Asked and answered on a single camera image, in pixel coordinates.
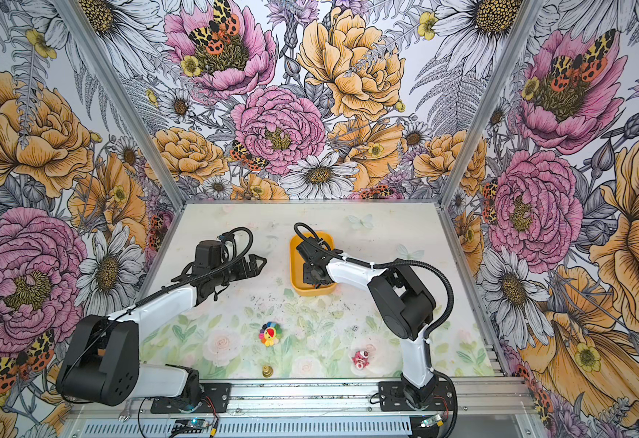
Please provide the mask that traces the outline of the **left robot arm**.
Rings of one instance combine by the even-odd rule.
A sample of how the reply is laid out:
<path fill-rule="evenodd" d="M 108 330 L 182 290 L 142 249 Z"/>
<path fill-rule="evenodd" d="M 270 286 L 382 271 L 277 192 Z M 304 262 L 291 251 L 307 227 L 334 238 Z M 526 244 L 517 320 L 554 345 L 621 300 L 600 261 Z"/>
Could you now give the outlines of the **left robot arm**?
<path fill-rule="evenodd" d="M 82 319 L 73 333 L 56 381 L 75 403 L 117 406 L 130 399 L 166 399 L 183 411 L 203 401 L 199 373 L 180 365 L 142 363 L 142 341 L 167 322 L 216 299 L 231 283 L 258 277 L 264 257 L 235 252 L 225 240 L 205 240 L 171 285 L 123 310 Z"/>

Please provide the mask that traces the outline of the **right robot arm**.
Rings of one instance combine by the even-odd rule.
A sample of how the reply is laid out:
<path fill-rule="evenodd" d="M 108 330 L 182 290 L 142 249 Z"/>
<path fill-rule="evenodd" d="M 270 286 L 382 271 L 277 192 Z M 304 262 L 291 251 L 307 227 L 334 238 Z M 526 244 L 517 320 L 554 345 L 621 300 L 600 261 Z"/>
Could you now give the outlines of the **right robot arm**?
<path fill-rule="evenodd" d="M 300 234 L 299 239 L 296 250 L 303 261 L 307 284 L 343 284 L 371 295 L 383 323 L 400 339 L 403 397 L 412 409 L 425 409 L 442 379 L 432 365 L 429 338 L 447 322 L 455 304 L 454 290 L 447 276 L 425 262 L 396 259 L 375 264 L 331 249 L 315 235 Z M 444 287 L 447 304 L 437 318 L 434 316 L 436 299 L 414 272 L 416 268 L 434 274 Z"/>

